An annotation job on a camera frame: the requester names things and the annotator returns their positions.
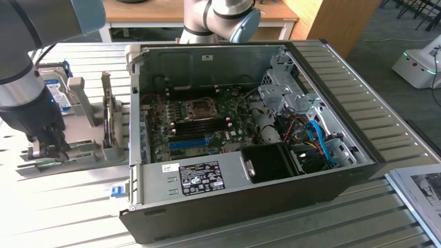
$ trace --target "metal table surface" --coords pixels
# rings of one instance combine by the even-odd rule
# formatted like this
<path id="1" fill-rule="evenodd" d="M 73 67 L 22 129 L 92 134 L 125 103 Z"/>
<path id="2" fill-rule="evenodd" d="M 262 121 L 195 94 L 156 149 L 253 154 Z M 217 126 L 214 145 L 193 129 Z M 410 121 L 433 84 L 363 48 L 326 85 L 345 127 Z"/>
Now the metal table surface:
<path id="1" fill-rule="evenodd" d="M 90 102 L 101 101 L 101 71 L 109 71 L 113 93 L 128 106 L 125 45 L 58 44 L 42 63 L 69 62 L 73 75 L 85 79 Z M 10 158 L 26 144 L 1 125 L 0 246 L 433 247 L 382 175 L 397 167 L 441 163 L 439 157 L 331 48 L 315 40 L 294 41 L 294 45 L 389 161 L 369 181 L 350 187 L 331 202 L 141 246 L 116 217 L 117 202 L 108 200 L 112 183 L 129 177 L 128 166 L 21 178 Z"/>

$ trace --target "warning label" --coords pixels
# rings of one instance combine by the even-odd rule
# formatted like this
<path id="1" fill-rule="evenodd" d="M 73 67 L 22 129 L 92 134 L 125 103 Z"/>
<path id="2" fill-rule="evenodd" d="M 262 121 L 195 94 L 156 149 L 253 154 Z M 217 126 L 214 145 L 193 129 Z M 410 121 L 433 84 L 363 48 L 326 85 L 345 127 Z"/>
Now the warning label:
<path id="1" fill-rule="evenodd" d="M 178 168 L 183 195 L 194 195 L 225 188 L 218 162 L 191 164 Z"/>

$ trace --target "blue pcie slot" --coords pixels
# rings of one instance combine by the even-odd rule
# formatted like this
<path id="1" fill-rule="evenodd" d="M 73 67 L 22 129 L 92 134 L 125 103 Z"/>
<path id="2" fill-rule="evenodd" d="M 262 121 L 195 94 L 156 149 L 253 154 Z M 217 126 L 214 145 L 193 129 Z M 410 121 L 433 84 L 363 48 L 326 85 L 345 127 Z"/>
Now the blue pcie slot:
<path id="1" fill-rule="evenodd" d="M 209 144 L 209 140 L 198 139 L 195 141 L 169 143 L 167 146 L 170 149 L 182 149 L 182 148 L 194 148 L 194 147 L 207 146 L 207 144 Z"/>

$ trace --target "barcode sticker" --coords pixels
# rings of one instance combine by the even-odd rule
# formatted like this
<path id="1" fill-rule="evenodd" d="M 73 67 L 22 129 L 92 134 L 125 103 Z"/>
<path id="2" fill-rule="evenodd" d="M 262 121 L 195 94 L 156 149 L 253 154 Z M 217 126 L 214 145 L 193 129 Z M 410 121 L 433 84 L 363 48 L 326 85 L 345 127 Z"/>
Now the barcode sticker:
<path id="1" fill-rule="evenodd" d="M 178 164 L 162 164 L 162 173 L 175 172 L 178 170 Z"/>

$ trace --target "motherboard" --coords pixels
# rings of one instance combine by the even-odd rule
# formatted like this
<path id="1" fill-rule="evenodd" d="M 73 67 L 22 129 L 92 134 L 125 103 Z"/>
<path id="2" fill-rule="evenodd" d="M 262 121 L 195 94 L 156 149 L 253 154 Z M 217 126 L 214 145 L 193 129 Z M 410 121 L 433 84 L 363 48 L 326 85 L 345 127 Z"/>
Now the motherboard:
<path id="1" fill-rule="evenodd" d="M 258 144 L 247 91 L 231 86 L 141 95 L 150 162 L 226 153 Z"/>

